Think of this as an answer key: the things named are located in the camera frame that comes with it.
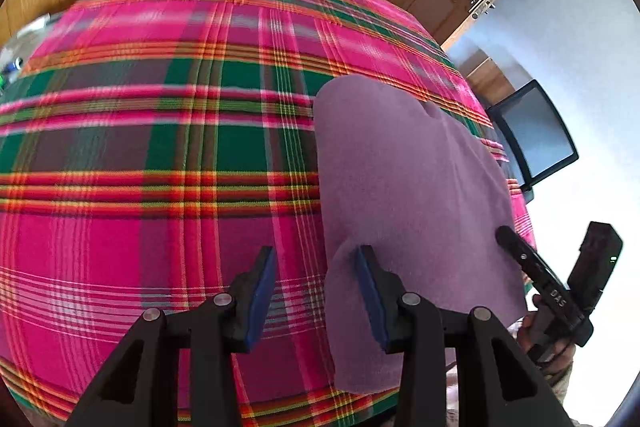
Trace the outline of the floral sleeve right forearm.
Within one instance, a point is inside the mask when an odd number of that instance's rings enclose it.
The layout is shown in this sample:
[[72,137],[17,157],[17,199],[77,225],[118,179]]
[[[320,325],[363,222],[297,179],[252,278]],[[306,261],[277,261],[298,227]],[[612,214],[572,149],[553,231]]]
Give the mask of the floral sleeve right forearm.
[[559,371],[558,373],[544,374],[544,379],[551,387],[555,398],[559,400],[559,403],[563,403],[567,394],[568,384],[570,383],[570,375],[572,375],[573,364],[570,363]]

